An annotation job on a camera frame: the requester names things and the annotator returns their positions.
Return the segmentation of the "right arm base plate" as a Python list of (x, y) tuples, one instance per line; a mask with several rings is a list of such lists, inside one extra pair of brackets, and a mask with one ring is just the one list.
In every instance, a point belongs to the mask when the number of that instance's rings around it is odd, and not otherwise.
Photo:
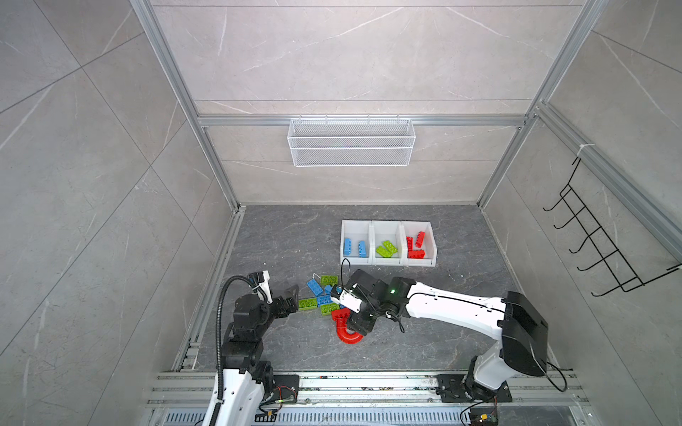
[(443, 403), (508, 403), (513, 401), (506, 382), (497, 390), (489, 390), (468, 380), (465, 375), (438, 375), (436, 380), (435, 392)]

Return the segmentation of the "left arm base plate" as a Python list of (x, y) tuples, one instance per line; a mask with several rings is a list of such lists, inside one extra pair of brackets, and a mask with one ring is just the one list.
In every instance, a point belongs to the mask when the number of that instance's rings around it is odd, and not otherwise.
[(257, 380), (264, 389), (262, 404), (289, 404), (298, 401), (300, 376), (295, 374), (275, 374)]

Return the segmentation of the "white three-compartment bin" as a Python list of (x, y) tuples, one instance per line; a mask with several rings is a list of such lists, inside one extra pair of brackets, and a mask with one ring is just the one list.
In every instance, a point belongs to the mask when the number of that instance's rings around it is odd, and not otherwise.
[(430, 222), (343, 220), (339, 260), (356, 266), (434, 267), (438, 248)]

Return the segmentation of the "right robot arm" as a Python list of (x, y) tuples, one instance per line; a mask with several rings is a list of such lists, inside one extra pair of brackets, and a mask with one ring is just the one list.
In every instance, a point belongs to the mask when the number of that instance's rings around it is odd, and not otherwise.
[(469, 296), (430, 287), (409, 278), (388, 283), (357, 270), (335, 286), (331, 299), (349, 309), (346, 329), (365, 337), (380, 318), (442, 321), (493, 339), (493, 345), (472, 358), (462, 382), (444, 388), (456, 398), (492, 401), (513, 376), (547, 377), (549, 325), (521, 293), (504, 297)]

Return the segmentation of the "red arch lego piece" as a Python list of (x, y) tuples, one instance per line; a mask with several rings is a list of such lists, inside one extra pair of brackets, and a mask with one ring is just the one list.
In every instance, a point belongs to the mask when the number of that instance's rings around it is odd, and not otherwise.
[(337, 317), (336, 323), (337, 337), (345, 344), (358, 344), (363, 339), (363, 335), (358, 332), (350, 331), (347, 328), (347, 318)]

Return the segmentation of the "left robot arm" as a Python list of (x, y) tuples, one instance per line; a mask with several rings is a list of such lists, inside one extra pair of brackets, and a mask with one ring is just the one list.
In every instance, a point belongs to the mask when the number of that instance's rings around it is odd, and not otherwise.
[[(223, 329), (227, 291), (235, 282), (250, 293), (234, 302), (234, 319)], [(220, 285), (216, 311), (216, 376), (203, 425), (251, 425), (259, 418), (273, 422), (282, 407), (298, 401), (299, 377), (275, 375), (272, 363), (263, 360), (263, 337), (276, 319), (298, 311), (299, 287), (277, 296), (269, 288), (269, 273), (235, 275)]]

